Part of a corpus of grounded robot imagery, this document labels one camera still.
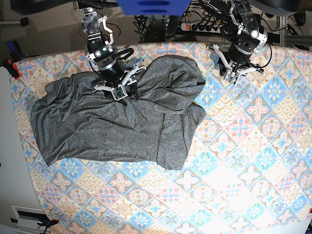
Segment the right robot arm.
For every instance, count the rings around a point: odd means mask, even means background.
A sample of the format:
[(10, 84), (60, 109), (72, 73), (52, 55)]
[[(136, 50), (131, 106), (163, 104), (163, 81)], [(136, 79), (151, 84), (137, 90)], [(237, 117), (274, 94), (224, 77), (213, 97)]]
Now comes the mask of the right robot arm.
[(146, 67), (143, 62), (123, 68), (121, 60), (133, 55), (133, 48), (116, 53), (113, 48), (113, 30), (107, 27), (107, 17), (100, 16), (98, 11), (103, 8), (116, 7), (115, 2), (100, 0), (79, 0), (78, 7), (83, 10), (82, 30), (87, 34), (85, 49), (86, 58), (92, 70), (99, 75), (93, 81), (94, 91), (102, 91), (110, 98), (126, 106), (128, 97), (138, 100), (137, 74)]

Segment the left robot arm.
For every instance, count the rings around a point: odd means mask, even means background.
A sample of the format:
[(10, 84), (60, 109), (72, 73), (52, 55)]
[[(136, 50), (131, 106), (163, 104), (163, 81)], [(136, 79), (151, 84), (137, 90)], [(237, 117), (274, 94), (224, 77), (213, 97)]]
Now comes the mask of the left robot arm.
[(250, 4), (245, 0), (231, 0), (230, 22), (221, 27), (222, 37), (232, 44), (225, 52), (217, 44), (212, 49), (219, 56), (219, 75), (228, 83), (236, 84), (240, 76), (249, 72), (264, 72), (268, 64), (253, 64), (251, 56), (259, 53), (268, 40), (267, 30), (260, 26)]

